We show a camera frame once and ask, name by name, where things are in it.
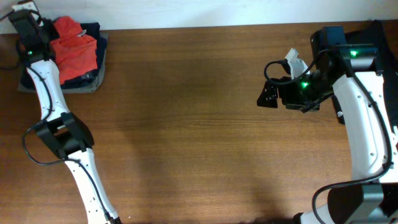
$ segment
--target wooden table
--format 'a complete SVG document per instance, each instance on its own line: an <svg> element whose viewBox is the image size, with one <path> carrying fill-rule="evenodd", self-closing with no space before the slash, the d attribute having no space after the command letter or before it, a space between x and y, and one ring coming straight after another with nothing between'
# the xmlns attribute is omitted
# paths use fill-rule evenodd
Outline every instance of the wooden table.
<svg viewBox="0 0 398 224"><path fill-rule="evenodd" d="M97 169L121 220L291 217L310 210L316 189L349 180L347 135L329 100L306 114L256 106L267 62L295 47L309 64L310 35L341 24L349 32L368 22L109 31L103 85L65 98L94 135ZM397 25L385 24L395 53ZM0 37L0 65L15 62L15 39ZM16 91L18 73L0 75L1 222L86 223L66 166L37 166L22 151L21 134L40 111L34 94ZM269 74L284 73L276 66ZM55 159L34 135L27 142L37 159Z"/></svg>

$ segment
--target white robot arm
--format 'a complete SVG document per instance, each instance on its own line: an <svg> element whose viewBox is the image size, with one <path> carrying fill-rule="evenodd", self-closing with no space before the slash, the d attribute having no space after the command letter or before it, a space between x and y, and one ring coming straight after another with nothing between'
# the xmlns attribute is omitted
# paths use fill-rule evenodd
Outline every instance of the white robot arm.
<svg viewBox="0 0 398 224"><path fill-rule="evenodd" d="M84 123L69 111L63 97L59 70L49 49L49 38L41 29L36 5L33 1L23 1L13 9L9 20L25 48L21 60L34 82L42 112L41 121L23 135L25 152L39 165L66 163L80 191L89 224L121 224L96 170L93 137ZM29 154L24 137L33 129L59 161L43 163Z"/></svg>
<svg viewBox="0 0 398 224"><path fill-rule="evenodd" d="M352 181L331 184L315 192L313 211L299 213L295 224L391 223L398 219L397 136L387 116L378 49L371 44L347 44L342 27L324 27L311 36L314 61L309 67L292 49L284 60L270 62L258 106L319 110L333 96L341 108L351 148ZM291 77L269 78L268 66L278 63ZM309 70L317 65L318 70ZM316 207L318 195L328 203Z"/></svg>

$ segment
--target black cable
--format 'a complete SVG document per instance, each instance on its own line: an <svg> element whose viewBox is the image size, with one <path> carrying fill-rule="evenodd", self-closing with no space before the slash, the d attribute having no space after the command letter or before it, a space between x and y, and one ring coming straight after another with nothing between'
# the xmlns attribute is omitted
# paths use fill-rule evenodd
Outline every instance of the black cable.
<svg viewBox="0 0 398 224"><path fill-rule="evenodd" d="M94 179L93 179L92 176L88 173L88 171L86 170L86 168L81 164L81 162L80 162L79 160L76 160L76 159L60 159L60 160L53 161L53 162L39 162L39 161L37 161L36 159L34 159L34 158L32 157L32 155L29 153L29 151L27 150L25 137L26 137L32 130L34 130L35 128L38 128L40 125L43 125L44 122L47 120L47 118L50 117L50 115L51 115L51 113L52 113L52 111L53 111L53 104L52 104L52 98L51 98L50 90L49 90L49 88L48 88L46 82L44 81L43 77L42 77L41 75L39 75L39 73L36 72L32 67L27 67L27 69L29 69L30 71L34 72L35 75L39 78L39 80L43 83L44 88L45 88L45 91L47 92L47 94L48 94L48 96L49 96L49 101L50 101L50 108L49 108L49 112L47 113L47 115L46 115L42 120L40 120L38 123L36 123L35 125L33 125L33 126L31 126L30 128L28 128L28 129L23 133L23 135L22 135L22 147L23 147L25 153L27 154L27 157L28 157L30 160L32 160L34 163L36 163L37 165L40 165L40 166L52 166L52 165L60 164L60 163L64 163L64 162L75 162L75 163L77 163L77 164L79 165L79 167L81 167L81 168L83 169L83 171L86 173L86 175L87 175L87 177L89 178L91 184L93 185L94 190L95 190L95 193L96 193L96 195L97 195L97 197L98 197L98 200L99 200L99 204L101 205L101 209L104 210L104 215L105 215L106 219L107 219L107 220L110 220L111 217L110 217L110 215L109 215L109 212L107 211L107 209L106 209L105 206L104 206L104 203L103 203L103 201L102 201L100 192L98 191L98 188L97 188L97 186L96 186L96 184L95 184L95 182L94 182Z"/></svg>
<svg viewBox="0 0 398 224"><path fill-rule="evenodd" d="M315 60L313 60L313 61L311 62L310 66L308 66L308 68L307 68L301 75L295 77L295 78L292 79L292 80L289 80L289 81L286 81L286 82L278 82L278 81L272 80L271 78L268 77L268 74L267 74L267 69L268 69L268 67L269 67L270 65L272 65L272 64L275 64L275 63L279 63L279 64L287 63L287 62L285 62L285 60L279 60L279 61L269 62L269 63L266 65L265 69L264 69L264 76L265 76L265 78L267 79L267 81L268 81L270 84L273 84L273 85L276 85L276 86L289 85L289 84L295 83L295 82L299 81L304 75L306 75L306 74L311 70L311 68L319 61L319 59L320 59L325 53L328 53L328 52L332 52L332 50L330 50L330 49L321 50L321 51L318 53L318 55L317 55L317 57L315 58Z"/></svg>
<svg viewBox="0 0 398 224"><path fill-rule="evenodd" d="M12 13L14 13L14 10L11 12L8 12L6 15L4 15L2 18L0 18L0 22L3 21L5 18L9 17Z"/></svg>
<svg viewBox="0 0 398 224"><path fill-rule="evenodd" d="M371 182L371 181L380 179L382 176L384 176L389 171L391 165L393 164L392 163L392 148L391 148L389 132L388 132L386 123L384 122L384 119L382 117L382 114L380 112L380 109L377 106L377 103L373 100L371 94L367 91L366 87L362 84L361 80L359 80L359 78L355 75L354 71L352 71L352 69L343 61L343 59L341 58L340 55L338 57L342 61L343 65L345 66L345 69L346 69L346 72L348 73L348 75L351 75L354 78L354 81L358 84L359 88L363 91L363 93L366 95L366 98L370 101L372 107L374 108L374 112L376 113L377 119L380 122L382 131L383 131L383 135L384 135L384 140L385 140L386 146L387 146L387 162L384 166L383 171L373 177L330 184L330 185L326 185L326 186L318 189L312 197L312 210L313 210L315 217L321 224L326 224L326 223L321 219L321 217L319 216L319 214L317 212L316 202L317 202L317 197L322 192L329 190L329 189L334 189L334 188L338 188L338 187L347 187L347 186L352 186L352 185L356 185L356 184L363 184L363 183L367 183L367 182Z"/></svg>

